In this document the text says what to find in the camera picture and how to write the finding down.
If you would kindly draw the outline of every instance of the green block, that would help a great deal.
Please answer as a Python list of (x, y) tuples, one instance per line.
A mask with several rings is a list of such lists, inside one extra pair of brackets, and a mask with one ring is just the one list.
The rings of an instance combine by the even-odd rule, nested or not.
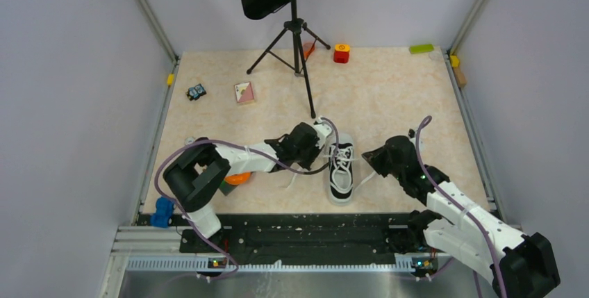
[(433, 51), (433, 44), (422, 44), (420, 46), (409, 47), (410, 53), (428, 53)]

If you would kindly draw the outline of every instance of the gray wall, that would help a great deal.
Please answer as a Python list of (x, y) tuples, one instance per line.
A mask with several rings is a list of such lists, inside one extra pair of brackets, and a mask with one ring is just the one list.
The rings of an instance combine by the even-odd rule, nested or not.
[(489, 0), (459, 52), (505, 212), (547, 236), (586, 297), (589, 0)]
[(94, 297), (171, 65), (134, 0), (1, 0), (0, 297)]
[[(240, 0), (149, 0), (177, 51), (265, 48), (290, 18), (243, 15)], [(449, 47), (474, 0), (299, 0), (299, 16), (329, 42), (353, 47)], [(279, 47), (291, 47), (283, 39)]]

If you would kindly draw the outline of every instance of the shoe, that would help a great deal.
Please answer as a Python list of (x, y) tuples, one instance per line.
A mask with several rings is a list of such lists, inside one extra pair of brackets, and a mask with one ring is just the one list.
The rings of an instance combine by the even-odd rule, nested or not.
[[(346, 133), (340, 134), (339, 151), (329, 165), (329, 200), (336, 206), (345, 206), (351, 201), (354, 174), (351, 162), (354, 160), (354, 142)], [(335, 151), (335, 138), (329, 145), (328, 157)]]

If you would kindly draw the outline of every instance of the blue object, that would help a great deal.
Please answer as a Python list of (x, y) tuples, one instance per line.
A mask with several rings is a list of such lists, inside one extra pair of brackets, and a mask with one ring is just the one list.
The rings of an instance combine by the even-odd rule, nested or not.
[(169, 227), (169, 219), (172, 218), (172, 213), (174, 213), (174, 204), (172, 201), (160, 197), (156, 201), (156, 213), (151, 215), (149, 222), (152, 226), (166, 229)]
[(191, 101), (196, 100), (205, 94), (206, 94), (206, 91), (204, 90), (204, 87), (201, 84), (196, 85), (193, 88), (189, 88), (188, 91), (186, 92), (186, 96)]

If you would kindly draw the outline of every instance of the beige table surface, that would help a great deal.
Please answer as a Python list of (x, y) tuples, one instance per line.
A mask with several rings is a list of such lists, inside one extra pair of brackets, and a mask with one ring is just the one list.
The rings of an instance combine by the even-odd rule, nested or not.
[[(157, 168), (187, 137), (206, 136), (238, 144), (255, 144), (291, 132), (300, 122), (312, 123), (303, 78), (267, 55), (247, 75), (245, 70), (261, 51), (185, 53), (174, 85), (156, 156)], [(292, 61), (291, 50), (276, 53)], [(433, 121), (422, 133), (425, 163), (450, 176), (466, 195), (488, 208), (456, 96), (439, 49), (411, 55), (406, 47), (353, 48), (347, 64), (332, 60), (323, 48), (310, 56), (310, 84), (318, 115), (354, 138), (356, 157), (380, 147), (394, 135), (416, 129), (426, 115)], [(234, 85), (251, 81), (256, 103), (237, 105)], [(186, 90), (202, 83), (207, 95), (189, 101)], [(325, 159), (318, 159), (319, 167)], [(354, 163), (359, 182), (372, 172), (362, 159)], [(153, 184), (143, 213), (153, 213), (159, 198)], [(422, 210), (389, 176), (375, 176), (354, 192), (348, 206), (334, 206), (326, 195), (326, 174), (298, 176), (285, 189), (292, 173), (256, 173), (229, 196), (213, 197), (217, 213), (397, 213)], [(160, 177), (160, 185), (169, 192)]]

